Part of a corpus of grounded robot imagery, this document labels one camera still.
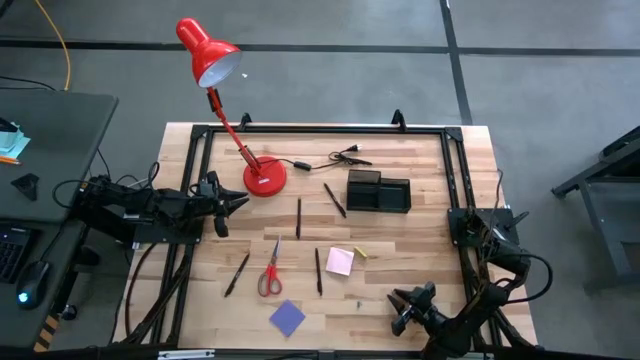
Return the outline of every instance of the black pen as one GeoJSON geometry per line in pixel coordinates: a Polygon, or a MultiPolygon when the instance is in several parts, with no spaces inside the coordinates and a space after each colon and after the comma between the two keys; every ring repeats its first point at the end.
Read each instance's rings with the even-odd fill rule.
{"type": "Polygon", "coordinates": [[[300,240],[300,212],[302,210],[302,199],[298,198],[298,224],[296,225],[296,237],[300,240]]]}
{"type": "Polygon", "coordinates": [[[340,214],[342,214],[342,217],[346,219],[347,218],[347,212],[344,211],[344,208],[342,207],[342,205],[340,205],[338,200],[336,200],[335,195],[333,195],[333,192],[331,192],[331,189],[329,189],[329,185],[327,185],[327,183],[324,183],[324,188],[327,189],[327,192],[329,193],[329,196],[331,196],[331,200],[333,200],[333,203],[336,204],[336,207],[338,208],[338,210],[340,210],[340,214]]]}
{"type": "Polygon", "coordinates": [[[316,273],[318,274],[318,292],[322,296],[322,278],[320,277],[320,255],[318,255],[318,248],[316,248],[316,273]]]}
{"type": "Polygon", "coordinates": [[[242,260],[240,268],[238,268],[238,271],[236,271],[236,275],[233,277],[233,280],[231,280],[231,284],[229,284],[227,291],[224,292],[224,297],[229,296],[229,294],[231,294],[231,292],[233,291],[233,287],[236,285],[236,280],[238,280],[238,277],[240,277],[242,269],[244,269],[244,266],[247,264],[247,260],[249,260],[249,255],[251,255],[251,253],[248,253],[247,256],[244,257],[244,260],[242,260]]]}

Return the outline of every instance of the concrete floor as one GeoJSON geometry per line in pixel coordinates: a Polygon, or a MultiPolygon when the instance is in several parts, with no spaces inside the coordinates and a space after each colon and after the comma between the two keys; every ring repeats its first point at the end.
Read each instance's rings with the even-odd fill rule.
{"type": "MultiPolygon", "coordinates": [[[[246,44],[446,46],[437,0],[43,1],[68,39],[176,42],[183,16],[246,44]]],[[[451,0],[460,46],[639,47],[640,3],[631,0],[451,0]]],[[[0,19],[0,37],[51,38],[30,1],[0,19]]],[[[64,81],[60,50],[0,50],[0,74],[64,81]]],[[[113,174],[144,177],[169,121],[211,120],[186,52],[72,51],[72,90],[112,94],[120,106],[102,143],[113,174]]],[[[476,125],[490,128],[505,172],[507,202],[531,215],[519,225],[523,246],[555,269],[550,293],[532,302],[539,342],[548,349],[640,357],[640,294],[588,296],[582,284],[609,263],[577,196],[550,188],[592,164],[607,143],[638,125],[640,58],[463,56],[476,125]]],[[[448,55],[247,52],[220,86],[232,119],[461,124],[448,55]]],[[[93,172],[102,171],[94,163],[93,172]]],[[[80,279],[77,320],[63,323],[54,348],[104,345],[127,273],[122,251],[92,239],[103,253],[98,275],[80,279]]],[[[527,288],[543,286],[535,268],[527,288]]]]}

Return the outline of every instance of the black container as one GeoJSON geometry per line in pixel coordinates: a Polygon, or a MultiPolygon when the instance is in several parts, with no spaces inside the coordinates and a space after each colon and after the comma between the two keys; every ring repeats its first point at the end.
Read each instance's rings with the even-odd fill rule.
{"type": "Polygon", "coordinates": [[[347,210],[408,213],[409,179],[386,179],[380,171],[349,170],[347,210]]]}

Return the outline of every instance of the yellow object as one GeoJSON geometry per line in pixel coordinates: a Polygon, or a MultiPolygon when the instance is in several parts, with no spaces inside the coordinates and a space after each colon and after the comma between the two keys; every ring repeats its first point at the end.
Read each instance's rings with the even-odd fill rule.
{"type": "Polygon", "coordinates": [[[356,252],[357,252],[360,256],[362,256],[362,257],[363,257],[363,258],[365,258],[365,259],[366,259],[366,258],[368,258],[367,254],[365,254],[365,253],[364,253],[364,251],[362,251],[362,249],[360,249],[360,248],[359,248],[359,247],[357,247],[357,246],[354,246],[353,248],[356,250],[356,252]]]}
{"type": "Polygon", "coordinates": [[[62,44],[62,49],[64,50],[64,56],[67,58],[67,81],[64,83],[64,91],[69,91],[69,87],[71,86],[71,58],[69,57],[69,50],[67,50],[67,45],[64,43],[64,39],[62,38],[62,35],[60,35],[60,31],[58,31],[56,24],[54,24],[53,20],[51,20],[51,17],[47,13],[47,10],[45,10],[44,6],[40,4],[39,0],[33,0],[33,1],[36,2],[36,5],[38,5],[44,17],[47,18],[47,21],[49,21],[49,25],[51,25],[51,27],[53,28],[53,31],[56,32],[56,35],[58,35],[58,40],[60,40],[60,44],[62,44]]]}

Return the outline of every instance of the wooden table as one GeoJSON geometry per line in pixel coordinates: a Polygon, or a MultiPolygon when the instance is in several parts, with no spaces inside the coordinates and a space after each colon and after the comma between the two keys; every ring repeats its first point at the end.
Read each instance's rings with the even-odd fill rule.
{"type": "MultiPolygon", "coordinates": [[[[191,123],[167,124],[156,188],[180,188],[191,126],[191,123]]],[[[490,208],[495,201],[498,177],[488,128],[462,129],[477,206],[490,208]]],[[[373,162],[372,169],[382,171],[384,177],[411,180],[412,208],[408,214],[349,212],[343,219],[322,183],[326,182],[341,203],[346,204],[350,167],[305,172],[287,165],[285,188],[270,198],[251,196],[251,201],[227,221],[228,238],[218,238],[213,222],[209,219],[205,222],[203,241],[196,247],[190,275],[181,348],[419,350],[427,340],[420,326],[410,324],[400,337],[391,334],[390,322],[395,312],[386,294],[394,288],[412,289],[433,281],[437,292],[435,303],[440,311],[454,316],[462,308],[465,297],[458,254],[451,245],[446,221],[450,203],[438,137],[241,134],[240,138],[256,156],[269,154],[313,165],[327,163],[327,155],[332,151],[362,144],[363,150],[356,155],[373,162]],[[298,197],[302,197],[300,240],[295,237],[298,197]],[[278,270],[284,289],[279,296],[262,298],[257,293],[258,277],[269,262],[278,235],[283,239],[278,270]],[[319,249],[324,267],[330,247],[353,251],[354,246],[364,250],[369,258],[356,256],[349,277],[323,271],[324,294],[320,297],[316,290],[314,248],[319,249]],[[249,251],[251,257],[235,290],[224,298],[224,291],[249,251]],[[290,338],[269,322],[285,299],[306,315],[290,338]]],[[[454,146],[451,151],[456,159],[454,146]]],[[[201,153],[202,146],[196,164],[200,163],[201,153]]],[[[458,162],[453,163],[459,176],[458,162]]],[[[216,134],[209,170],[218,171],[225,188],[244,190],[244,167],[231,137],[216,134]]],[[[196,176],[197,167],[192,183],[196,182],[196,176]]],[[[462,192],[459,197],[461,206],[465,206],[462,192]]],[[[157,246],[142,267],[131,301],[133,326],[158,296],[166,251],[167,246],[157,246]]],[[[141,253],[136,253],[132,272],[141,253]]],[[[490,272],[494,278],[505,274],[495,267],[490,267],[490,272]]],[[[512,298],[522,296],[524,287],[512,294],[512,298]]],[[[528,304],[513,304],[503,310],[521,334],[535,343],[528,304]]],[[[121,309],[116,341],[124,337],[123,319],[121,309]]],[[[170,319],[169,311],[165,329],[170,319]]]]}

